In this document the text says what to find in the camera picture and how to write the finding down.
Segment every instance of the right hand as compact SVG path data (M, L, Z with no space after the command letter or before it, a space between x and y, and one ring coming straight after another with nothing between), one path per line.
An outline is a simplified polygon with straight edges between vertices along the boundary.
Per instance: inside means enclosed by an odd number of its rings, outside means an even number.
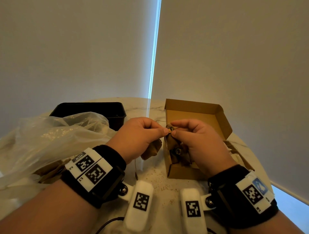
M178 127L172 136L189 147L190 156L207 177L237 165L210 125L197 119L175 120L171 124Z

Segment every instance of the blue marker patch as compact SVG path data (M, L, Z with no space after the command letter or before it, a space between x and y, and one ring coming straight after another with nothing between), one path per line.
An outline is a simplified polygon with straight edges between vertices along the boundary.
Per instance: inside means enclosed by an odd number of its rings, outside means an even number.
M268 188L260 181L259 178L256 178L252 181L257 190L260 191L261 194L265 195L268 191Z

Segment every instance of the white marble surface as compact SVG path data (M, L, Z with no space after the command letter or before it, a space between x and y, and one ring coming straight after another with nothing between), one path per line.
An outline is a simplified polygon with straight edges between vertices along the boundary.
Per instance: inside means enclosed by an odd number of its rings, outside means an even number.
M145 98L102 98L91 100L91 102L121 102L127 114L125 121L134 117L147 116L147 111L149 111L149 118L165 121L164 101L151 100L148 109L147 104L149 100ZM158 123L165 126L165 122L158 121ZM254 167L257 176L272 190L269 178L254 153L234 133L229 136L228 140ZM182 233L179 191L182 188L198 188L201 195L203 195L207 191L206 182L168 179L162 148L156 157L152 157L147 161L142 161L140 158L137 159L136 166L138 179L151 182L154 186L154 199L144 233ZM134 172L135 166L133 161L125 170L126 175L124 181L126 183L130 185L135 184ZM92 233L95 233L106 221L118 216L124 216L127 207L128 204L120 199L104 204ZM207 227L213 229L217 234L226 233L225 229L212 219L208 213L205 213L205 218ZM115 221L107 225L101 233L121 234L127 233L127 231L122 226L121 221Z

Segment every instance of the white fiducial marker block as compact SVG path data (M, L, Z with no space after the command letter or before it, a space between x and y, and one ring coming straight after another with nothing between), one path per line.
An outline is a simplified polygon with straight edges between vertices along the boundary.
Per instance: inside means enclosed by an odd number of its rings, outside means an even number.
M202 207L200 193L197 189L182 189L180 191L182 223L186 234L205 234L207 227Z
M134 191L131 195L129 191L130 189L132 190L132 188L132 186L129 186L128 193L123 196L124 200L129 200L128 197L131 196L128 211L124 219L124 225L132 232L141 232L146 227L154 188L152 184L142 180L136 182Z

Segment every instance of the wall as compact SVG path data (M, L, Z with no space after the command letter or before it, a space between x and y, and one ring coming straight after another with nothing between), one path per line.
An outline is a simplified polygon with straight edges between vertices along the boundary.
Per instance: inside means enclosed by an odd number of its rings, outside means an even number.
M157 0L0 1L0 137L62 102L147 97Z
M221 104L274 182L309 200L308 1L162 1L153 99Z

